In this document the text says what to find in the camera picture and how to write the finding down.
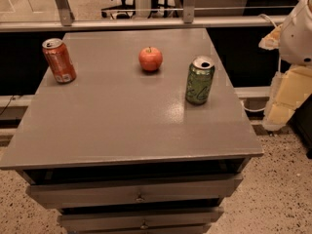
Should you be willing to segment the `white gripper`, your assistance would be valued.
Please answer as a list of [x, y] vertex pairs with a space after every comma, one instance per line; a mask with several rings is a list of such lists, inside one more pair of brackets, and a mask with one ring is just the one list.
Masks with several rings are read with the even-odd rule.
[[279, 49], [282, 60], [297, 64], [285, 73], [277, 72], [270, 87], [262, 126], [267, 131], [278, 131], [312, 95], [311, 0], [300, 0], [283, 25], [263, 37], [258, 47], [269, 51]]

